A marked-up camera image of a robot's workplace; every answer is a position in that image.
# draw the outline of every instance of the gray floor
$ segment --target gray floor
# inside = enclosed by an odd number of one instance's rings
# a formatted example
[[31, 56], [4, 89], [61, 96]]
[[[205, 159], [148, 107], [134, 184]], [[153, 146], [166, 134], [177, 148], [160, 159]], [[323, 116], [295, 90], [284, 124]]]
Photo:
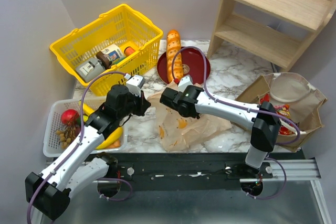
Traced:
[[[262, 195], [274, 193], [280, 185], [268, 182]], [[99, 199], [96, 186], [77, 195], [55, 223], [323, 223], [310, 182], [288, 182], [283, 194], [272, 200], [253, 200], [242, 191], [207, 190], [135, 192], [124, 202], [106, 202]]]

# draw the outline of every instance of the white basket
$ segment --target white basket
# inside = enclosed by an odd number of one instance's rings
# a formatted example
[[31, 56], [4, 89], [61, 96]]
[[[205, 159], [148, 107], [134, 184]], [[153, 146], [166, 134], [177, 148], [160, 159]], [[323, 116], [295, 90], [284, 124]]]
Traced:
[[[96, 97], [85, 99], [85, 104], [96, 110], [104, 101], [106, 97]], [[43, 140], [43, 153], [47, 157], [58, 157], [62, 154], [63, 150], [60, 147], [59, 136], [56, 135], [56, 131], [64, 126], [61, 122], [61, 115], [68, 109], [74, 109], [79, 113], [79, 101], [80, 99], [69, 99], [55, 102], [51, 106], [51, 110], [48, 117], [46, 132]], [[125, 148], [127, 144], [128, 128], [123, 126], [123, 134], [120, 137], [120, 147], [111, 149], [94, 150], [91, 154], [100, 152], [118, 152]]]

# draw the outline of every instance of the robotic arm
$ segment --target robotic arm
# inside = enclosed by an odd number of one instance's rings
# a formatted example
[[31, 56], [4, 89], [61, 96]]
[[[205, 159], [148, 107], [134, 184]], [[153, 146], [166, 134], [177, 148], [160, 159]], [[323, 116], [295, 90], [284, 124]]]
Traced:
[[[114, 85], [107, 94], [106, 102], [89, 116], [85, 124], [82, 142], [79, 146], [78, 136], [73, 143], [40, 174], [30, 173], [26, 180], [26, 199], [28, 202], [37, 188], [47, 179], [44, 187], [37, 194], [33, 206], [47, 215], [51, 220], [57, 219], [68, 207], [70, 199], [92, 181], [105, 177], [117, 170], [117, 160], [101, 153], [89, 165], [80, 167], [89, 154], [100, 145], [122, 120], [131, 115], [144, 116], [151, 106], [141, 90], [144, 78], [134, 76], [126, 86]], [[212, 100], [202, 88], [192, 85], [189, 76], [184, 77], [178, 85], [179, 91], [166, 88], [160, 102], [179, 112], [181, 116], [199, 118], [200, 114], [210, 114], [228, 119], [251, 130], [251, 147], [245, 164], [239, 168], [241, 176], [258, 174], [267, 153], [272, 152], [280, 129], [280, 120], [271, 115], [244, 111]], [[261, 106], [248, 104], [249, 108], [275, 112], [273, 106], [264, 102]], [[73, 154], [64, 161], [69, 153]]]

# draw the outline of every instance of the yellow basket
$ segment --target yellow basket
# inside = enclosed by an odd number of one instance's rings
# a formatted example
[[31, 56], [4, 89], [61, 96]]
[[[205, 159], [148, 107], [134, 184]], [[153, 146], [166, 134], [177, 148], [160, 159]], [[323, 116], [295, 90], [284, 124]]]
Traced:
[[[104, 73], [118, 70], [142, 75], [157, 64], [162, 36], [163, 31], [147, 17], [122, 4], [52, 43], [50, 50], [57, 56], [59, 63], [87, 87], [89, 82], [84, 82], [75, 71], [82, 62], [95, 57], [96, 53], [111, 44], [116, 44], [122, 51], [130, 46], [135, 52]], [[122, 75], [111, 74], [98, 79], [90, 89], [95, 95], [106, 95], [112, 85], [124, 82]]]

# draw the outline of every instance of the marble surface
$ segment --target marble surface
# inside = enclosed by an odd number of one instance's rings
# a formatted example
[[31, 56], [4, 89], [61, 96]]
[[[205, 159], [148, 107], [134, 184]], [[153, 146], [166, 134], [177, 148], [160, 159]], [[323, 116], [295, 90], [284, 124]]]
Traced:
[[[196, 46], [205, 54], [209, 47], [208, 40], [185, 40], [182, 46]], [[166, 51], [165, 40], [160, 42], [159, 55]], [[223, 42], [218, 51], [209, 59], [211, 74], [207, 80], [210, 92], [229, 99], [235, 99], [241, 94], [259, 75], [272, 72], [271, 64], [243, 49], [228, 42]], [[146, 84], [143, 87], [145, 96], [148, 97], [165, 87], [156, 68], [144, 75]], [[82, 96], [84, 88], [77, 83], [74, 98]], [[88, 92], [87, 97], [95, 96]], [[155, 109], [150, 108], [146, 116], [133, 116], [127, 123], [129, 127], [128, 143], [125, 152], [166, 152], [160, 143], [160, 137], [155, 123]], [[203, 143], [191, 146], [182, 152], [247, 152], [250, 146], [250, 134], [243, 129], [232, 125], [232, 128], [215, 138]], [[276, 146], [276, 152], [287, 150]]]

